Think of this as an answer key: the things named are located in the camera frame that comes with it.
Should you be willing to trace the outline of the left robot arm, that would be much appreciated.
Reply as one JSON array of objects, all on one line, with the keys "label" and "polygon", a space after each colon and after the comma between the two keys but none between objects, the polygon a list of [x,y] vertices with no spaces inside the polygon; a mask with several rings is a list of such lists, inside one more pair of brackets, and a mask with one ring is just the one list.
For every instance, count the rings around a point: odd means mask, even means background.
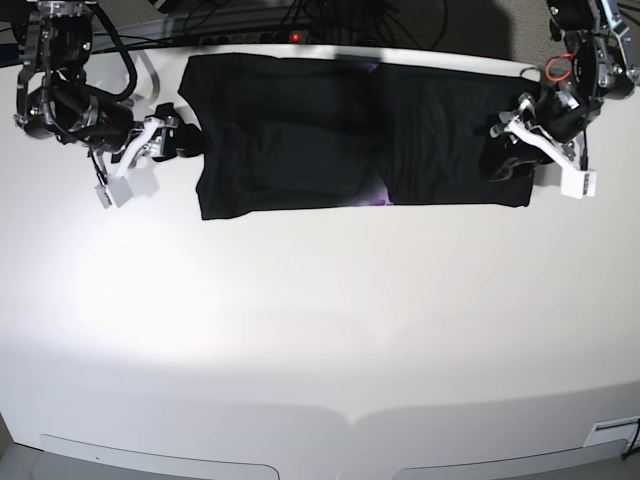
[{"label": "left robot arm", "polygon": [[560,169],[564,195],[593,193],[587,128],[608,99],[626,99],[639,84],[631,29],[615,1],[550,1],[550,32],[563,54],[540,67],[537,94],[523,93],[490,130],[499,150],[484,176],[505,181],[548,163]]}]

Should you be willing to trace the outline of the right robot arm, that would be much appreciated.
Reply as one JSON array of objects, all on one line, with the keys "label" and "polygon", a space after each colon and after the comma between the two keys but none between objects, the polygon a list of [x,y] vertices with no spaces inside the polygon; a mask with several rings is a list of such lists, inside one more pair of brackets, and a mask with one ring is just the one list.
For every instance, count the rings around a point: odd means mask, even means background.
[{"label": "right robot arm", "polygon": [[[93,46],[93,22],[100,21],[120,55],[128,82],[119,93],[88,84],[85,65]],[[22,68],[17,78],[14,121],[34,139],[56,138],[85,147],[101,183],[102,160],[119,165],[146,156],[163,162],[183,155],[184,121],[163,104],[143,121],[132,112],[138,73],[115,26],[95,1],[35,1],[24,34]]]}]

